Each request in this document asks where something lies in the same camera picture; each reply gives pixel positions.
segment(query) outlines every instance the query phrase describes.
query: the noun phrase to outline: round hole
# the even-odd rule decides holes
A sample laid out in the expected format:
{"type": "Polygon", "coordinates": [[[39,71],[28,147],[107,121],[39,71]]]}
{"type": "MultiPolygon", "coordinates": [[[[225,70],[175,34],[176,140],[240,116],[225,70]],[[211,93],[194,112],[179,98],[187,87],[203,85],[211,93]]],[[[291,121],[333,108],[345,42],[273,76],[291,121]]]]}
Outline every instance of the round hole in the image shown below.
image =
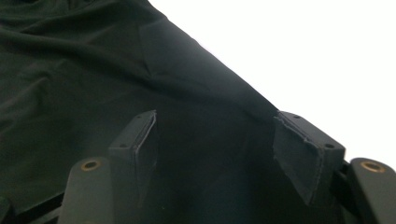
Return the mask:
{"type": "Polygon", "coordinates": [[[100,166],[99,161],[86,161],[81,165],[81,170],[83,171],[92,171],[100,166]]]}
{"type": "Polygon", "coordinates": [[[382,165],[377,164],[373,161],[363,161],[361,163],[361,166],[371,172],[375,172],[375,173],[384,173],[385,172],[385,168],[382,165]]]}
{"type": "Polygon", "coordinates": [[[327,148],[334,148],[334,146],[332,144],[325,144],[324,146],[327,148]]]}

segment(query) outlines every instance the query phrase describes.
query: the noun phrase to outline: metal grommet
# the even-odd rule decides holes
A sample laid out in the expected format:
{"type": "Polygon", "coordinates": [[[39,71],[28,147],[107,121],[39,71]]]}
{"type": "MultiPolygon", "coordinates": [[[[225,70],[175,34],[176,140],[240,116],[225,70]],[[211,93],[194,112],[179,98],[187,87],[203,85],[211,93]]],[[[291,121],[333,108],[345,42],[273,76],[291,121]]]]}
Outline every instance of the metal grommet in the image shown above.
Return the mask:
{"type": "Polygon", "coordinates": [[[96,160],[90,160],[82,163],[81,170],[83,171],[92,171],[100,166],[100,162],[96,160]]]}
{"type": "Polygon", "coordinates": [[[385,172],[385,168],[382,165],[380,165],[376,162],[373,162],[373,161],[363,161],[363,162],[361,162],[361,166],[364,169],[369,170],[374,173],[384,173],[385,172]]]}

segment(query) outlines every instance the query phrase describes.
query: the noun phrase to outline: wrinkled cloth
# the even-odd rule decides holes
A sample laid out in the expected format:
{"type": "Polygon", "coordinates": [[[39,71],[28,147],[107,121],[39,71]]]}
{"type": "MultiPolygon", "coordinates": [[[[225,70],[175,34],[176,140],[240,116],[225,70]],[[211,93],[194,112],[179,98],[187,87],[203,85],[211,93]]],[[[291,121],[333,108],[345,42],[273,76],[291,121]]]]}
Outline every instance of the wrinkled cloth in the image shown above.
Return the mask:
{"type": "Polygon", "coordinates": [[[276,107],[149,2],[0,3],[0,196],[16,214],[149,110],[159,159],[139,222],[337,223],[274,161],[276,107]]]}

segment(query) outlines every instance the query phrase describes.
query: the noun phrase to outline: white background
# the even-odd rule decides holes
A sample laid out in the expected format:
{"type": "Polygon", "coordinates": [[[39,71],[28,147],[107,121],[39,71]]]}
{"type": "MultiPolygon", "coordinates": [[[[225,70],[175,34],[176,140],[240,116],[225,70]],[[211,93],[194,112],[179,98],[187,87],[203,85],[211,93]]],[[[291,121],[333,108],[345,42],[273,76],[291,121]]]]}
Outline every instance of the white background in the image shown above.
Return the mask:
{"type": "Polygon", "coordinates": [[[396,169],[396,1],[150,0],[278,109],[396,169]]]}

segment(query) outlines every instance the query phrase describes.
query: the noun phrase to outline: black plastic part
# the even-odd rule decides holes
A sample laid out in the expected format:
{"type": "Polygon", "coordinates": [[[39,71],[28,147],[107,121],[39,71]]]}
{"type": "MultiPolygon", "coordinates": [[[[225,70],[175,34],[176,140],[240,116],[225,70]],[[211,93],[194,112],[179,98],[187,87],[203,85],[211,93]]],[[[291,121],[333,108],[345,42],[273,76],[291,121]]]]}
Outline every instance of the black plastic part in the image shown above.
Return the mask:
{"type": "Polygon", "coordinates": [[[12,218],[12,207],[8,199],[0,197],[0,224],[8,223],[12,218]]]}
{"type": "Polygon", "coordinates": [[[115,223],[139,217],[158,156],[156,112],[134,117],[108,149],[113,181],[115,223]]]}
{"type": "Polygon", "coordinates": [[[307,205],[331,206],[332,175],[344,162],[345,148],[298,115],[275,117],[275,158],[307,205]]]}
{"type": "Polygon", "coordinates": [[[348,184],[348,170],[349,164],[344,162],[343,168],[339,172],[335,172],[334,176],[332,177],[330,192],[351,215],[353,215],[356,219],[361,219],[358,206],[356,205],[355,199],[353,198],[352,189],[348,184]]]}
{"type": "Polygon", "coordinates": [[[110,165],[105,158],[90,158],[73,166],[64,194],[59,224],[113,224],[110,165]]]}
{"type": "Polygon", "coordinates": [[[390,167],[357,158],[350,163],[347,180],[364,223],[396,223],[396,174],[390,167]]]}

